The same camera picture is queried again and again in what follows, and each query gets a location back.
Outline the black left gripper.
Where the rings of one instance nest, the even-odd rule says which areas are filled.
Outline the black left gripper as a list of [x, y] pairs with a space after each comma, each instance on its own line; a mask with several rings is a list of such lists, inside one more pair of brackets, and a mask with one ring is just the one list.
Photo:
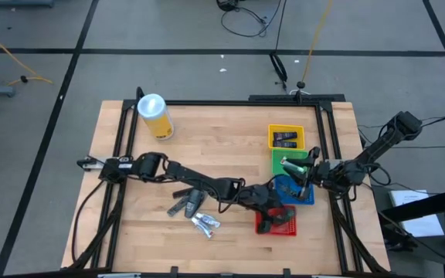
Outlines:
[[259, 234], [268, 233], [271, 229], [270, 210], [273, 216], [287, 215], [287, 207], [282, 204], [277, 191], [266, 185], [251, 185], [244, 188], [241, 191], [241, 206], [260, 213], [258, 215]]

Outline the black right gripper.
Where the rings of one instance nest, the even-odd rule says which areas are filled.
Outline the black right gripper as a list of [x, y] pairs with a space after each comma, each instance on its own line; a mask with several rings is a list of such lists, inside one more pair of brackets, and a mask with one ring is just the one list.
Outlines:
[[321, 153], [319, 147], [313, 147], [309, 152], [287, 152], [284, 157], [293, 164], [300, 164], [307, 169], [306, 173], [291, 172], [289, 175], [298, 186], [303, 186], [302, 195], [309, 197], [313, 185], [326, 190], [331, 190], [331, 180], [329, 178], [330, 163], [321, 161], [315, 164]]

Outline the white green toothbrush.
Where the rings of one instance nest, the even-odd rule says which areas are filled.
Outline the white green toothbrush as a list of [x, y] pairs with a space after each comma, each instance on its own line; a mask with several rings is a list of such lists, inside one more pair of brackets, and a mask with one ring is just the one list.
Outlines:
[[292, 172], [298, 172], [298, 173], [305, 173], [306, 169], [303, 167], [300, 167], [294, 163], [291, 163], [287, 160], [286, 157], [283, 157], [280, 161], [280, 164], [283, 166], [284, 170], [292, 171]]

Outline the grey toiletry bottle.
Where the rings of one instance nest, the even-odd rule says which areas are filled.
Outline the grey toiletry bottle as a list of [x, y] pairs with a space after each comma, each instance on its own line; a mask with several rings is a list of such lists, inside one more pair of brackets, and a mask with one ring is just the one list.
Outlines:
[[295, 216], [295, 211], [293, 208], [287, 208], [287, 215], [286, 216], [273, 216], [273, 225], [283, 225], [285, 223], [288, 223], [291, 221]]

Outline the red plastic basket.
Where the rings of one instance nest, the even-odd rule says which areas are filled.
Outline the red plastic basket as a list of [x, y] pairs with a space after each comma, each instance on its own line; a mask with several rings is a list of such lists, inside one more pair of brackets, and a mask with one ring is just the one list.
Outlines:
[[265, 234], [259, 234], [258, 233], [258, 215], [259, 212], [255, 213], [255, 233], [258, 235], [273, 235], [273, 236], [296, 236], [297, 235], [297, 223], [296, 223], [296, 208], [292, 205], [285, 205], [287, 208], [293, 208], [295, 211], [294, 218], [289, 221], [288, 223], [285, 223], [283, 225], [273, 225], [272, 220], [272, 226], [268, 233]]

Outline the dark gray remote-like item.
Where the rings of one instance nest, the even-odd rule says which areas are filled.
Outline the dark gray remote-like item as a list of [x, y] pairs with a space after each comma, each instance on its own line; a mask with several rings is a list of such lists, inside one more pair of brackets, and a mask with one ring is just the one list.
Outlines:
[[205, 192], [198, 189], [191, 190], [185, 205], [185, 217], [187, 219], [192, 218], [197, 213], [201, 204], [204, 202], [205, 197]]

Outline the green plastic basket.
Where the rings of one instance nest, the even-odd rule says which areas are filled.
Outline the green plastic basket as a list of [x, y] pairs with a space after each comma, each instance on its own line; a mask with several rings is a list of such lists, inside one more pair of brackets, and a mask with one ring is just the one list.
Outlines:
[[272, 165], [272, 173], [274, 175], [281, 175], [281, 174], [285, 175], [286, 174], [286, 171], [283, 169], [283, 166], [280, 164], [280, 161], [287, 152], [307, 152], [307, 151], [293, 150], [293, 149], [291, 149], [291, 150], [273, 149], [271, 165]]

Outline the blue plastic basket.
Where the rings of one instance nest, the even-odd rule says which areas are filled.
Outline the blue plastic basket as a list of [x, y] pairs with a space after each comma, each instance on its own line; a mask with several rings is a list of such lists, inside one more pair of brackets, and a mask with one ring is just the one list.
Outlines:
[[293, 179], [288, 175], [278, 175], [274, 179], [274, 186], [277, 191], [277, 194], [280, 197], [280, 200], [285, 205], [313, 205], [314, 204], [314, 188], [311, 186], [309, 189], [309, 195], [305, 199], [299, 199], [299, 198], [293, 198], [287, 195], [284, 195], [279, 190], [279, 185], [291, 185], [296, 189], [300, 189], [301, 187], [298, 186]]

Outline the yellow plastic basket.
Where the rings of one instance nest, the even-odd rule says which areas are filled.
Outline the yellow plastic basket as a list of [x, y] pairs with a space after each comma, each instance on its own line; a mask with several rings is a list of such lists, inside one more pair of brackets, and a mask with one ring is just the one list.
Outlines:
[[292, 149], [292, 148], [280, 148], [273, 147], [273, 133], [274, 132], [297, 132], [297, 138], [285, 140], [285, 141], [293, 141], [297, 143], [297, 148], [293, 150], [304, 150], [305, 148], [305, 136], [304, 136], [304, 128], [298, 125], [285, 125], [285, 124], [270, 124], [268, 126], [268, 147], [270, 149]]

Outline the black stand knob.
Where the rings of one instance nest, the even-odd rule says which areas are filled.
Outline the black stand knob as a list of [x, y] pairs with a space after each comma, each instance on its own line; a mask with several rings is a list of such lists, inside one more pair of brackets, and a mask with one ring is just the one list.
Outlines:
[[298, 105], [301, 105], [311, 94], [304, 91], [304, 81], [298, 81], [296, 87], [296, 89], [291, 90], [288, 94], [293, 97], [294, 102], [296, 102]]

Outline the white paper sheet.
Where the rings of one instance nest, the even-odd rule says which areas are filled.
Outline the white paper sheet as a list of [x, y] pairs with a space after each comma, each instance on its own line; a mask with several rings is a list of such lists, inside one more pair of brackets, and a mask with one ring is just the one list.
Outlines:
[[[411, 190], [397, 190], [391, 191], [389, 197], [392, 204], [397, 207], [428, 198], [426, 190], [411, 191]], [[444, 231], [436, 215], [426, 215], [418, 219], [407, 220], [401, 222], [400, 225], [414, 237], [433, 237], [443, 236]]]

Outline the black side furniture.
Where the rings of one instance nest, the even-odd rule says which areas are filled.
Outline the black side furniture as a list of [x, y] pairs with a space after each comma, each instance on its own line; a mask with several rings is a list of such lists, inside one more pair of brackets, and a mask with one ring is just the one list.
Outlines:
[[[444, 265], [445, 271], [445, 192], [427, 192], [428, 198], [379, 211], [379, 221], [388, 249], [393, 252], [414, 252], [418, 257]], [[436, 215], [444, 231], [443, 236], [416, 238], [401, 222]]]

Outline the yellow canister with white lid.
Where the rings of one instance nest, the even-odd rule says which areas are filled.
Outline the yellow canister with white lid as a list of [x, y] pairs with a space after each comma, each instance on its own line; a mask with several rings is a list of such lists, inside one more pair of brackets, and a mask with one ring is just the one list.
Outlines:
[[157, 140], [169, 139], [175, 131], [165, 100], [158, 94], [143, 96], [137, 105], [138, 113]]

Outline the black table frame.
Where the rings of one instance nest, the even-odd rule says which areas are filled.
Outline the black table frame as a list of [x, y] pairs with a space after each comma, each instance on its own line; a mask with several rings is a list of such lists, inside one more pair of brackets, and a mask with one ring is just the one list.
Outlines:
[[[171, 100], [168, 110], [175, 134], [155, 140], [139, 122], [132, 145], [134, 155], [160, 151], [187, 168], [212, 177], [244, 178], [249, 184], [271, 176], [268, 127], [302, 126], [306, 147], [325, 144], [331, 157], [356, 157], [361, 151], [357, 122], [349, 102], [334, 102], [317, 113], [296, 103], [256, 103], [223, 100]], [[170, 217], [172, 192], [182, 184], [153, 185], [129, 181], [115, 239], [112, 268], [118, 272], [235, 273], [333, 275], [341, 272], [341, 258], [350, 270], [356, 260], [352, 244], [337, 244], [329, 194], [314, 191], [313, 205], [297, 207], [297, 235], [256, 233], [253, 212], [233, 205], [218, 213], [207, 199], [202, 210], [221, 223], [206, 237], [182, 215]]]

